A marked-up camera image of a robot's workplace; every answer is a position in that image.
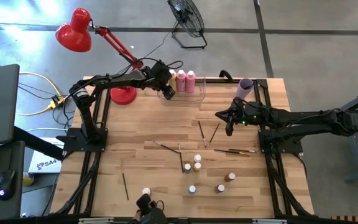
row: red lamp shade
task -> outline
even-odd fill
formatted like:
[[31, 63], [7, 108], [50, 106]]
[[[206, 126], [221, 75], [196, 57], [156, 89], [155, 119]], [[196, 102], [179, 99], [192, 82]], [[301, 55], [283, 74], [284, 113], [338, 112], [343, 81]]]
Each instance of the red lamp shade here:
[[63, 24], [56, 31], [56, 39], [69, 50], [87, 52], [91, 49], [90, 33], [87, 31], [91, 15], [85, 9], [75, 9], [71, 22]]

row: red lamp arm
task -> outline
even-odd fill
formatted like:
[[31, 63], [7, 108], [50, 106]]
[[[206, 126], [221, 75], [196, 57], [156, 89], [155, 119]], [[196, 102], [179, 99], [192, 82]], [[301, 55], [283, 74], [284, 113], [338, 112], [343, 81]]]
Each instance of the red lamp arm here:
[[119, 41], [119, 39], [114, 36], [107, 27], [98, 27], [96, 28], [96, 33], [102, 36], [104, 39], [109, 42], [109, 44], [118, 51], [118, 53], [123, 56], [134, 69], [140, 69], [143, 67], [143, 62], [138, 61]]

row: red desk lamp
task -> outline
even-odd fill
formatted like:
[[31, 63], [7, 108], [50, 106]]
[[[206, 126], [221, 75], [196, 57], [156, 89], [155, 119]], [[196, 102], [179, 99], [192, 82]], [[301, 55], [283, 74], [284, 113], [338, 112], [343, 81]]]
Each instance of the red desk lamp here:
[[[91, 27], [116, 49], [122, 57], [132, 66], [132, 69], [143, 67], [143, 62], [137, 60], [115, 37], [107, 27], [94, 26], [91, 15], [86, 9], [75, 9], [70, 23], [65, 23], [56, 31], [56, 39], [69, 50], [75, 52], [87, 52], [91, 49], [91, 36], [88, 32]], [[131, 86], [124, 88], [112, 88], [110, 91], [112, 100], [119, 105], [127, 105], [135, 100], [136, 89]]]

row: paintbrush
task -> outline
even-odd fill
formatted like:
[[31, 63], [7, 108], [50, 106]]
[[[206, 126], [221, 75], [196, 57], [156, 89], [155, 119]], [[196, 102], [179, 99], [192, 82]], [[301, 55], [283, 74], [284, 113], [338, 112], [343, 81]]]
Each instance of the paintbrush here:
[[180, 149], [180, 143], [178, 143], [178, 147], [179, 147], [179, 156], [180, 156], [180, 167], [181, 167], [181, 172], [184, 173], [185, 170], [183, 169], [183, 161], [181, 159], [181, 149]]
[[123, 169], [122, 169], [122, 165], [121, 165], [121, 173], [122, 173], [122, 179], [123, 179], [123, 181], [124, 181], [125, 193], [127, 194], [127, 199], [129, 200], [128, 190], [127, 190], [127, 183], [125, 182], [125, 176], [124, 176], [124, 171], [123, 171]]
[[232, 151], [240, 151], [240, 152], [253, 152], [253, 153], [256, 153], [256, 151], [254, 151], [254, 150], [243, 150], [243, 149], [229, 149], [229, 150], [232, 150]]
[[221, 123], [218, 123], [218, 125], [216, 126], [215, 131], [214, 131], [214, 134], [212, 135], [211, 140], [209, 140], [208, 147], [209, 147], [209, 145], [211, 144], [211, 141], [212, 141], [212, 139], [214, 138], [215, 133], [216, 133], [216, 131], [218, 130], [218, 127], [219, 127], [220, 124], [221, 124]]
[[204, 138], [203, 128], [201, 127], [200, 121], [198, 121], [198, 126], [200, 127], [201, 136], [203, 137], [204, 147], [206, 149], [206, 141], [205, 141], [205, 138]]
[[245, 156], [250, 156], [250, 154], [248, 154], [248, 153], [243, 153], [243, 152], [239, 152], [239, 151], [227, 151], [227, 150], [220, 150], [220, 149], [214, 149], [214, 151], [228, 152], [228, 153], [232, 153], [232, 154], [241, 154], [241, 155], [245, 155]]
[[164, 147], [165, 149], [169, 149], [169, 150], [171, 150], [171, 151], [173, 151], [173, 152], [175, 152], [175, 153], [179, 153], [179, 152], [177, 152], [177, 151], [171, 149], [171, 148], [168, 147], [168, 146], [164, 146], [163, 144], [161, 144], [161, 143], [159, 143], [159, 142], [157, 142], [157, 141], [154, 141], [154, 140], [153, 140], [153, 142], [156, 143], [156, 144], [158, 144], [159, 146]]

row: red lamp base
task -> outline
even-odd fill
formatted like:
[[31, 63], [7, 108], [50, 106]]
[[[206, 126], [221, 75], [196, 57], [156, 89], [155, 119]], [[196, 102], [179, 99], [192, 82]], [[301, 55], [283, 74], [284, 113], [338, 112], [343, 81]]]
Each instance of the red lamp base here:
[[118, 105], [128, 105], [136, 98], [136, 89], [131, 86], [112, 88], [110, 91], [111, 99]]

